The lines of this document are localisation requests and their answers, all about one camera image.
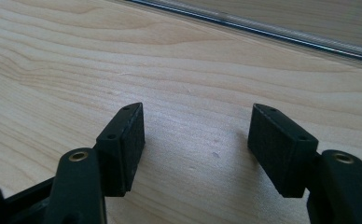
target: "wooden table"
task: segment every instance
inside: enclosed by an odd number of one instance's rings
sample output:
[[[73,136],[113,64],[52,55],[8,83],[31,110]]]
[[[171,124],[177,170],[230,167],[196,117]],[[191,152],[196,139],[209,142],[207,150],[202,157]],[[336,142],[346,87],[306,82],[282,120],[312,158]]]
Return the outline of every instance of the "wooden table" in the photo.
[[[362,46],[362,0],[178,1]]]
[[[146,147],[109,223],[308,223],[308,192],[283,199],[247,148],[253,103],[362,159],[360,63],[125,3],[0,0],[6,197],[134,102]]]

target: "hole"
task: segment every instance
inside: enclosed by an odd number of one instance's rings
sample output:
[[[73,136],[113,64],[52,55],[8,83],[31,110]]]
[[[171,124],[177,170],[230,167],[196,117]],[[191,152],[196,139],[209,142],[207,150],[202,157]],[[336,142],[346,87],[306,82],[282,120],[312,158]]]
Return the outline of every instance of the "hole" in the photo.
[[[116,134],[112,134],[112,133],[107,136],[108,139],[114,139],[114,138],[116,138],[116,137],[117,137],[117,135],[116,135]]]
[[[306,141],[306,140],[307,140],[307,137],[301,135],[301,136],[298,137],[298,139],[299,139],[299,140],[302,140],[302,141]]]
[[[68,160],[70,161],[82,161],[85,160],[88,157],[88,152],[76,152],[73,155],[71,155]]]
[[[346,163],[346,164],[351,164],[354,162],[353,158],[347,156],[346,154],[342,154],[342,153],[335,153],[335,154],[333,154],[333,157],[335,157],[335,160]]]

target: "light wood surface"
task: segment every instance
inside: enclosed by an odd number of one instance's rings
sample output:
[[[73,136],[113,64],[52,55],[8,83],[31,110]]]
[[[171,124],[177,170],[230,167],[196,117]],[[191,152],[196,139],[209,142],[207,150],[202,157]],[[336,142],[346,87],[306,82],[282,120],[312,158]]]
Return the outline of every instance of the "light wood surface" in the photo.
[[[362,46],[362,0],[177,0]]]
[[[6,197],[134,102],[146,147],[109,223],[308,223],[307,193],[283,199],[247,148],[253,103],[362,159],[362,65],[123,3],[0,0]]]

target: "wood grain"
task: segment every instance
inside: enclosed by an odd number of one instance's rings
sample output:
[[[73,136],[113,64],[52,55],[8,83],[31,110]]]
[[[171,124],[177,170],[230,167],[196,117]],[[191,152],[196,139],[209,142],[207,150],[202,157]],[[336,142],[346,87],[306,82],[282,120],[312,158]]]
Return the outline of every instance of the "wood grain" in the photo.
[[[281,198],[247,148],[251,106],[362,159],[353,64],[121,3],[0,0],[0,188],[53,176],[143,102],[145,151],[109,223],[307,223],[306,196]]]
[[[177,2],[362,46],[362,0]]]

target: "glass edge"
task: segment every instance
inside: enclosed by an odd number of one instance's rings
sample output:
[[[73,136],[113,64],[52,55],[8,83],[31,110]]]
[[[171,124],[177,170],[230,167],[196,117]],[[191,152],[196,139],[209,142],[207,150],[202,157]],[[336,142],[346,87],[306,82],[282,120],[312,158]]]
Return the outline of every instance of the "glass edge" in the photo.
[[[311,35],[300,31],[290,30],[283,27],[270,25],[260,21],[253,21],[246,18],[232,16],[227,13],[218,12],[202,7],[179,3],[175,1],[147,1],[127,0],[140,5],[154,7],[173,13],[189,16],[195,19],[209,21],[224,25],[230,28],[246,31],[256,35],[263,35],[276,40],[285,41],[310,49],[318,49],[343,57],[362,61],[362,47],[344,43],[341,41],[325,38],[319,35]]]

